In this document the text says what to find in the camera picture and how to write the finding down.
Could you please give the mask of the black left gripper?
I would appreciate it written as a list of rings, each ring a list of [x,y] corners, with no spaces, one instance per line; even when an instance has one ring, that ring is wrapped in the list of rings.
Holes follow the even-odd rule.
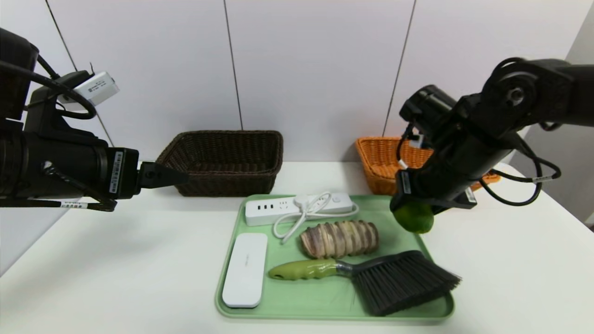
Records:
[[[189,175],[154,161],[136,171],[138,151],[110,147],[91,132],[58,132],[56,138],[28,133],[28,197],[79,198],[87,193],[43,173],[50,161],[55,169],[110,199],[130,199],[139,189],[186,184]]]

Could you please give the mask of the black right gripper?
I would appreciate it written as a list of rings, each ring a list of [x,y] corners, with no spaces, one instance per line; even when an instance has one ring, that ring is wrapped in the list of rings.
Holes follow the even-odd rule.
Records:
[[[453,173],[420,169],[399,170],[396,173],[397,191],[390,199],[389,209],[395,212],[409,204],[423,204],[434,215],[450,208],[472,209],[477,199],[468,180]]]

